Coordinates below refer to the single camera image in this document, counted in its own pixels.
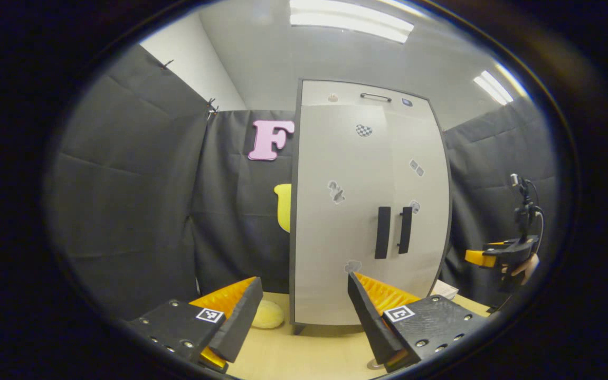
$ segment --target cabinet door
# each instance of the cabinet door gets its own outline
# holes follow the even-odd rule
[[[372,265],[378,208],[393,202],[381,106],[302,106],[294,238],[295,322],[354,325],[346,266]]]

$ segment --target white wall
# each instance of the white wall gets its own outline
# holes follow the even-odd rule
[[[189,14],[140,42],[143,48],[221,111],[245,110],[245,103],[208,39],[198,12]]]

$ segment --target wooden floor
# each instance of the wooden floor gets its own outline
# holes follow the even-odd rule
[[[252,327],[236,363],[229,363],[229,375],[246,380],[367,380],[386,373],[383,367],[367,368],[374,356],[360,326],[311,325],[294,335],[289,295],[265,292],[263,299],[283,309],[285,322],[275,329]],[[487,306],[467,298],[456,295],[453,301],[483,317],[489,315]]]

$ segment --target black cabinet handle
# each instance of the black cabinet handle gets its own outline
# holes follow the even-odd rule
[[[386,258],[388,253],[388,231],[391,229],[391,208],[379,207],[379,218],[377,221],[377,247],[374,250],[374,258]]]
[[[403,225],[400,228],[398,253],[407,253],[410,248],[410,234],[412,233],[412,207],[403,207],[403,212],[400,215],[403,217]]]
[[[381,97],[381,98],[386,99],[386,101],[388,101],[388,103],[391,103],[391,98],[387,97],[387,96],[379,96],[378,94],[370,94],[370,93],[362,93],[362,94],[360,94],[360,97],[366,97],[366,96]]]

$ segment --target dark gray fabric wall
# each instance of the dark gray fabric wall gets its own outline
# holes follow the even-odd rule
[[[48,181],[60,248],[99,305],[125,319],[197,296],[187,217],[207,109],[160,66],[137,45],[97,79]]]
[[[546,230],[539,257],[544,263],[557,250],[556,210],[559,202],[559,161],[555,144],[540,112],[520,98],[444,132],[452,176],[453,210],[451,247],[445,257],[441,280],[458,287],[461,295],[484,305],[499,306],[507,294],[497,291],[498,270],[465,262],[466,249],[481,250],[493,241],[518,238],[514,209],[522,197],[511,187],[517,173],[538,188],[546,213]],[[533,231],[539,232],[540,222]]]
[[[288,292],[290,235],[278,226],[273,188],[292,180],[292,135],[274,161],[251,161],[256,120],[294,120],[292,111],[212,116],[191,202],[201,293],[250,276]]]

